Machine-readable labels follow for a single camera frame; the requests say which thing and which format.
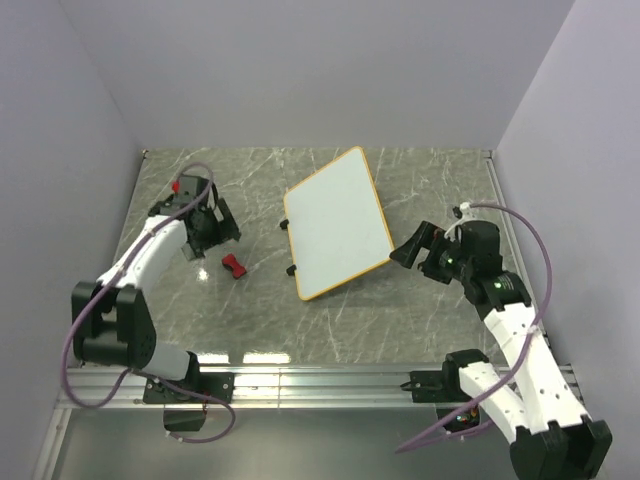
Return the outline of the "red whiteboard eraser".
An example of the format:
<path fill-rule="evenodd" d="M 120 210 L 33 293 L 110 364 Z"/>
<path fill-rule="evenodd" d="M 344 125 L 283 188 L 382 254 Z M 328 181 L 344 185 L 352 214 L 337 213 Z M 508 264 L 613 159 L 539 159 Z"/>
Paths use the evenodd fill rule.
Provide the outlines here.
<path fill-rule="evenodd" d="M 221 264 L 231 273 L 235 280 L 242 278 L 247 273 L 247 269 L 238 261 L 234 254 L 224 256 Z"/>

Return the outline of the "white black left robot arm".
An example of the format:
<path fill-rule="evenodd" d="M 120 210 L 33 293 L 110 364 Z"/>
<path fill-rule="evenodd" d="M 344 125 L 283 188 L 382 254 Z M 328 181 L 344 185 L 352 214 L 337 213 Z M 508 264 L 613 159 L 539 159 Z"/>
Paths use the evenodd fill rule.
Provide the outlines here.
<path fill-rule="evenodd" d="M 172 193 L 148 212 L 122 257 L 97 280 L 72 291 L 72 330 L 64 353 L 99 365 L 116 365 L 167 382 L 180 402 L 206 390 L 197 356 L 158 341 L 149 294 L 177 252 L 199 259 L 241 233 L 215 183 L 182 173 Z"/>

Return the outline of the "yellow framed whiteboard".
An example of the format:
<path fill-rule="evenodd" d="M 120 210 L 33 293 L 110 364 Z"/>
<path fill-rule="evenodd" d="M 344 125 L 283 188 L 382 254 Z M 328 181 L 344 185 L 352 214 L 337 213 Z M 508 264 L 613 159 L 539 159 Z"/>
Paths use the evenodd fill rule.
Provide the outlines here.
<path fill-rule="evenodd" d="M 298 297 L 310 301 L 390 261 L 394 242 L 364 150 L 353 147 L 283 197 Z"/>

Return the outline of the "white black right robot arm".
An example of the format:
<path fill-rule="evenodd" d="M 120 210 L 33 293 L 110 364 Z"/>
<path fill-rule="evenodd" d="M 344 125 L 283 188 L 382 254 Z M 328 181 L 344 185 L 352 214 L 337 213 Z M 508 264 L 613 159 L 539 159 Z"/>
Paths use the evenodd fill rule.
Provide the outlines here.
<path fill-rule="evenodd" d="M 498 226 L 467 220 L 445 231 L 422 222 L 390 258 L 442 284 L 459 282 L 509 366 L 499 376 L 479 350 L 448 354 L 442 389 L 465 403 L 397 450 L 432 443 L 437 429 L 480 408 L 507 440 L 518 478 L 596 478 L 612 432 L 591 418 L 565 380 L 539 327 L 542 310 L 533 306 L 522 279 L 503 267 Z"/>

